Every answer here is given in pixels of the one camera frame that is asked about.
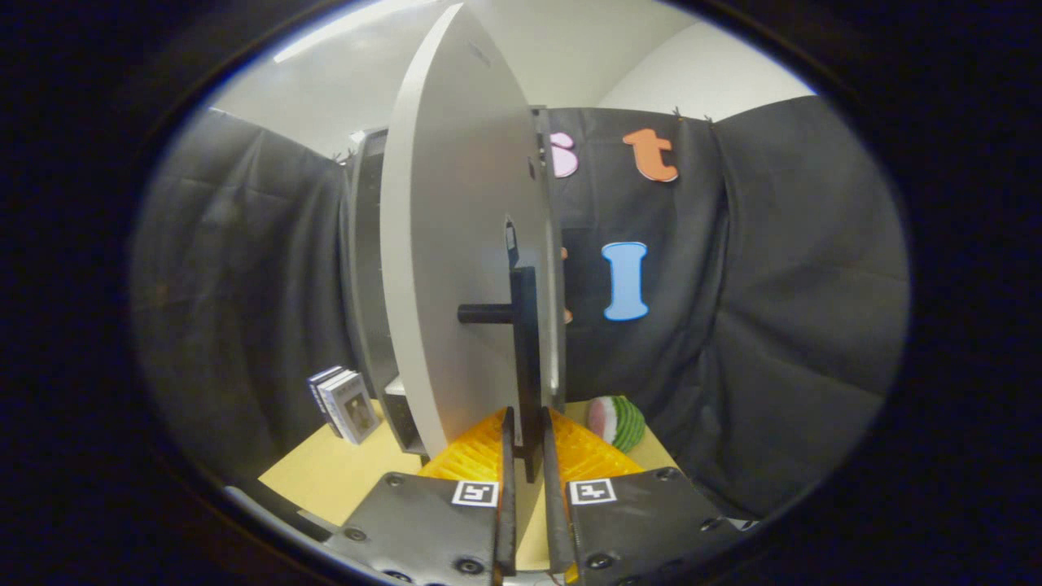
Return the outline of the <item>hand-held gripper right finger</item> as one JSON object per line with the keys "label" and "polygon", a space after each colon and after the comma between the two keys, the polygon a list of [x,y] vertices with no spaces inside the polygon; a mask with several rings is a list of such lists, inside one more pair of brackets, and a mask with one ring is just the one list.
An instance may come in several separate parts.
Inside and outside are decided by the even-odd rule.
{"label": "hand-held gripper right finger", "polygon": [[621,453],[543,408],[550,573],[566,585],[699,585],[760,524],[727,515],[677,468],[621,470]]}

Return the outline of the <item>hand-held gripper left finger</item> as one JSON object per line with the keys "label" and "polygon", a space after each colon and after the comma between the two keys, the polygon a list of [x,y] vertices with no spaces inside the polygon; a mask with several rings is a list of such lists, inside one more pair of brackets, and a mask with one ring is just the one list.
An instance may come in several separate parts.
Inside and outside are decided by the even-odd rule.
{"label": "hand-held gripper left finger", "polygon": [[390,584],[499,585],[516,571],[514,410],[469,431],[488,439],[495,481],[388,472],[325,541]]}

